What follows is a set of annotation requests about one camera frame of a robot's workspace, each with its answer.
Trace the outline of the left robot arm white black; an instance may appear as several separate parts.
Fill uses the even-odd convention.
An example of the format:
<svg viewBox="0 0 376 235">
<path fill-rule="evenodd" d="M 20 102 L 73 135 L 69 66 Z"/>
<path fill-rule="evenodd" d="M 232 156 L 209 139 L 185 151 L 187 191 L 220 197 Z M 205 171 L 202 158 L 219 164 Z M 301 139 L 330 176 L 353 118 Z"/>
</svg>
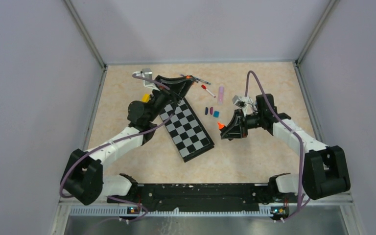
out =
<svg viewBox="0 0 376 235">
<path fill-rule="evenodd" d="M 166 78 L 158 75 L 152 79 L 141 71 L 132 74 L 135 79 L 152 85 L 152 94 L 146 101 L 132 101 L 127 110 L 129 124 L 115 137 L 90 150 L 74 150 L 64 170 L 59 194 L 62 198 L 75 198 L 83 205 L 93 203 L 103 190 L 103 170 L 129 151 L 143 146 L 152 139 L 161 124 L 154 120 L 167 105 L 179 104 L 188 93 L 195 78 L 191 75 Z"/>
</svg>

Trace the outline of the white marker red cap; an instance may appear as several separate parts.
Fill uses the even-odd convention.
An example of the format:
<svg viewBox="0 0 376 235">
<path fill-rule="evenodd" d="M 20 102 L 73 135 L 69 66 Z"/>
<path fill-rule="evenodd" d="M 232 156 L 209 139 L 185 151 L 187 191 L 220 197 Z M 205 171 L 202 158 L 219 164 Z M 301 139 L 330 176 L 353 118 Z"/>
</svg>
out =
<svg viewBox="0 0 376 235">
<path fill-rule="evenodd" d="M 212 93 L 205 85 L 201 85 L 201 88 L 204 89 L 207 93 L 209 93 L 213 98 L 216 98 L 216 95 Z"/>
</svg>

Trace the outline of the pale purple highlighter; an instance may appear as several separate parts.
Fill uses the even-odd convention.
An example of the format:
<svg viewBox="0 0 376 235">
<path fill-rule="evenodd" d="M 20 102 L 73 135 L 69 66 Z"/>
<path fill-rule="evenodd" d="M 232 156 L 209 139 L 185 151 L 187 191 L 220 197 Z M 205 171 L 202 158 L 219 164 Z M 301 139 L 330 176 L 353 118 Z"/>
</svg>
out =
<svg viewBox="0 0 376 235">
<path fill-rule="evenodd" d="M 224 100 L 224 91 L 225 91 L 224 86 L 220 86 L 220 87 L 219 87 L 219 91 L 218 91 L 218 99 L 217 99 L 217 103 L 218 103 L 219 105 L 222 105 L 222 104 L 223 104 L 223 100 Z"/>
</svg>

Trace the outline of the black highlighter orange cap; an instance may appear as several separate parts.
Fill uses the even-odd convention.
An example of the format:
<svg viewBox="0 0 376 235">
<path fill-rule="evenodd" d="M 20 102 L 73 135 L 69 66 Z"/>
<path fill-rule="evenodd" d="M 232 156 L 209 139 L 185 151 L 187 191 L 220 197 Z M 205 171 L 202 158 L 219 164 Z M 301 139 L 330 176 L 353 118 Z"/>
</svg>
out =
<svg viewBox="0 0 376 235">
<path fill-rule="evenodd" d="M 221 122 L 218 122 L 217 123 L 218 124 L 218 129 L 221 131 L 221 130 L 223 130 L 226 126 L 223 124 L 223 123 L 221 123 Z"/>
</svg>

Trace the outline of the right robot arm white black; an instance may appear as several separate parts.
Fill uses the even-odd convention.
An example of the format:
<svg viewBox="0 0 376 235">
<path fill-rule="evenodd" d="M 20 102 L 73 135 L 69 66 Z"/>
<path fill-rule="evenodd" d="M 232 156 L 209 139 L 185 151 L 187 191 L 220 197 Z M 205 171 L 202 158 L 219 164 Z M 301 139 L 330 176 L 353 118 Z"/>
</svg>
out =
<svg viewBox="0 0 376 235">
<path fill-rule="evenodd" d="M 234 96 L 237 106 L 231 121 L 218 123 L 223 140 L 246 138 L 249 130 L 262 128 L 286 143 L 300 158 L 298 174 L 284 173 L 269 179 L 268 197 L 280 202 L 288 193 L 305 194 L 310 199 L 347 192 L 351 188 L 344 150 L 328 146 L 307 134 L 289 115 L 278 113 L 271 94 L 249 97 Z"/>
</svg>

